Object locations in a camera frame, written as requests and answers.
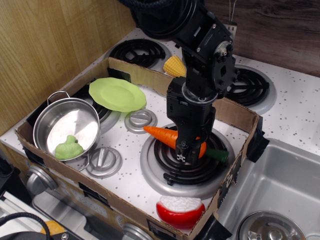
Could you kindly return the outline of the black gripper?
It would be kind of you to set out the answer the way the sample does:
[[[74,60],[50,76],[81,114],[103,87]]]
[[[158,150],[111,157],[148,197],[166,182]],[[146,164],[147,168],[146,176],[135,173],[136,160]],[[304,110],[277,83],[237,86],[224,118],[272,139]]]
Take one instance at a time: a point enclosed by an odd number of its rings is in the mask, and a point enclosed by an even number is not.
[[[196,164],[205,154],[205,141],[211,134],[215,113],[211,102],[200,102],[196,95],[187,90],[184,77],[171,81],[166,93],[166,114],[177,127],[177,160]]]

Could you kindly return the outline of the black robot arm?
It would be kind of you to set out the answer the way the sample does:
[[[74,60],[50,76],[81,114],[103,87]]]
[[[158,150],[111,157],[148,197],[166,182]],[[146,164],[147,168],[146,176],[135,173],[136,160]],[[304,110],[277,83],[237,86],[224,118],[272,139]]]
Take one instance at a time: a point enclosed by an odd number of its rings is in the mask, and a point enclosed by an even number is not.
[[[177,127],[178,159],[195,164],[213,128],[213,102],[226,95],[239,74],[231,34],[201,0],[124,0],[122,4],[148,37],[171,40],[182,50],[186,75],[169,84],[166,112]]]

